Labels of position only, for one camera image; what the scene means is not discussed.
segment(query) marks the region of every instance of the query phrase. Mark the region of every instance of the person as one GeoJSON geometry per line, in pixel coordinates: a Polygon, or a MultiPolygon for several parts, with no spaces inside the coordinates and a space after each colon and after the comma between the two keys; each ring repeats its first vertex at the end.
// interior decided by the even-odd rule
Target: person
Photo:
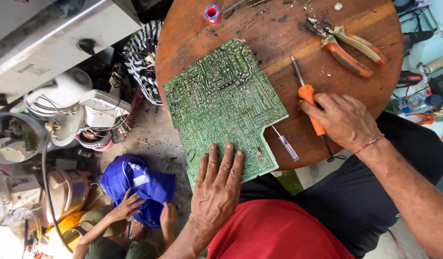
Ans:
{"type": "Polygon", "coordinates": [[[201,158],[191,214],[162,259],[362,258],[399,216],[431,258],[443,259],[443,143],[383,112],[375,121],[353,97],[314,96],[300,108],[351,150],[336,171],[296,196],[271,175],[239,184],[244,155],[227,143],[201,158]]]}
{"type": "Polygon", "coordinates": [[[145,241],[146,229],[139,222],[134,223],[130,239],[118,236],[102,237],[114,222],[129,219],[139,213],[137,208],[145,203],[138,193],[129,197],[126,191],[122,202],[101,219],[82,238],[73,251],[73,259],[155,259],[175,241],[174,223],[177,209],[169,202],[164,203],[161,212],[161,228],[164,236],[162,247],[145,241]]]}

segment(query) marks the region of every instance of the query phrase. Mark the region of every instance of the concrete floor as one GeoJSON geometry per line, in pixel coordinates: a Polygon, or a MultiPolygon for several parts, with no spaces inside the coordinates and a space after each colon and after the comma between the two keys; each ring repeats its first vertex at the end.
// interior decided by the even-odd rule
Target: concrete floor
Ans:
{"type": "MultiPolygon", "coordinates": [[[[176,231],[179,233],[188,220],[191,212],[192,192],[185,168],[187,166],[185,154],[181,148],[178,131],[172,126],[172,122],[162,106],[154,106],[145,102],[138,116],[135,125],[143,126],[144,129],[134,128],[130,135],[142,142],[136,142],[128,137],[126,141],[115,144],[113,148],[102,153],[100,160],[101,171],[103,172],[107,165],[118,155],[122,154],[140,154],[149,162],[150,168],[165,173],[174,173],[177,175],[177,183],[174,194],[174,203],[181,204],[178,210],[176,231]]],[[[339,154],[350,156],[348,150],[343,150],[339,154]]],[[[304,188],[307,188],[341,166],[343,160],[336,159],[332,163],[321,161],[315,165],[296,170],[299,179],[304,188]]],[[[111,203],[106,195],[100,203],[111,203]]],[[[416,243],[413,236],[407,230],[403,220],[392,227],[391,231],[396,236],[405,258],[409,259],[427,259],[427,256],[416,243]]],[[[154,241],[162,240],[162,233],[159,230],[148,232],[148,239],[154,241]]],[[[369,252],[364,259],[402,259],[399,249],[389,233],[381,236],[378,247],[369,252]]]]}

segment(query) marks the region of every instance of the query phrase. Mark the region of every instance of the clear screwdriver handle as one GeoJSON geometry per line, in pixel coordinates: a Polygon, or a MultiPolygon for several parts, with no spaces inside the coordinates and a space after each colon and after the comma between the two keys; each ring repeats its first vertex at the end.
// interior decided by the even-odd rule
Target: clear screwdriver handle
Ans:
{"type": "Polygon", "coordinates": [[[287,149],[287,151],[289,152],[290,156],[292,157],[292,159],[294,161],[298,161],[300,158],[297,156],[297,153],[295,153],[295,150],[292,148],[292,146],[288,143],[288,141],[286,140],[286,138],[284,138],[284,136],[280,136],[279,140],[281,140],[282,144],[284,145],[284,147],[287,149]]]}

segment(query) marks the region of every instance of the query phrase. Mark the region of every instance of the red shirt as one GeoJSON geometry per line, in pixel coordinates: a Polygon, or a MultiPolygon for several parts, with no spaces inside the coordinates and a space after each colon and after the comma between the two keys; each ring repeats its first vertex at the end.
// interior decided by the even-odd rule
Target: red shirt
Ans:
{"type": "Polygon", "coordinates": [[[253,200],[209,245],[208,259],[354,259],[315,217],[286,200],[253,200]]]}

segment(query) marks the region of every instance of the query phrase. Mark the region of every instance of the black knob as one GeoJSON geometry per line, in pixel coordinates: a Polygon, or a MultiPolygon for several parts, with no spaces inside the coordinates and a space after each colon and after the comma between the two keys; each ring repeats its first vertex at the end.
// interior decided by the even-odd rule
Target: black knob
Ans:
{"type": "Polygon", "coordinates": [[[95,55],[95,51],[93,50],[95,47],[95,40],[93,39],[81,39],[76,44],[76,47],[78,50],[84,51],[91,56],[95,55]]]}

